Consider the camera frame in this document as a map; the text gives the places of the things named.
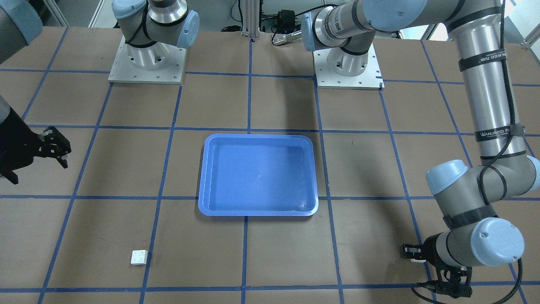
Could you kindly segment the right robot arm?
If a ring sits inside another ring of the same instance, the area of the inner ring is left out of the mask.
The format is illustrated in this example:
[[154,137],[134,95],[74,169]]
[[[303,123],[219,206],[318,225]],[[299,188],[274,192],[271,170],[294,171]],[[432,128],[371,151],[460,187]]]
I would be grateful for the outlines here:
[[[142,50],[155,50],[160,45],[189,49],[199,29],[199,14],[189,9],[185,0],[114,0],[113,15],[125,38],[128,50],[134,51],[135,65]],[[27,0],[1,2],[1,62],[29,46],[43,30],[43,23]],[[48,127],[34,133],[19,114],[1,99],[1,177],[16,185],[16,170],[31,165],[35,157],[54,158],[63,168],[72,151],[69,140]]]

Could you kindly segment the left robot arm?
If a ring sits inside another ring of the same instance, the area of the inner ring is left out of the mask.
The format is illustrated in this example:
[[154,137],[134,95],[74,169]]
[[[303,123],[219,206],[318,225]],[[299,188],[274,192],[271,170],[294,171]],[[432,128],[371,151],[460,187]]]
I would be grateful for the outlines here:
[[360,56],[359,38],[443,23],[456,42],[475,126],[481,165],[461,160],[430,169],[426,180],[448,230],[421,245],[405,244],[403,257],[446,267],[498,267],[521,258],[524,237],[492,206],[539,187],[539,161],[528,156],[513,99],[499,0],[353,0],[300,17],[306,50],[340,48]]

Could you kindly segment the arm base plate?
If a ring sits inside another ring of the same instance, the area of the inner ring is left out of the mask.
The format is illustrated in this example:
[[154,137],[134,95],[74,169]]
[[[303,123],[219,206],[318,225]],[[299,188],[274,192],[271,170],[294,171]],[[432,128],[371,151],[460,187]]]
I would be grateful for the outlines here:
[[319,89],[380,90],[385,88],[374,45],[367,53],[352,55],[340,48],[312,52]]
[[187,49],[164,43],[148,48],[135,48],[122,37],[108,81],[125,84],[181,85],[186,65]]

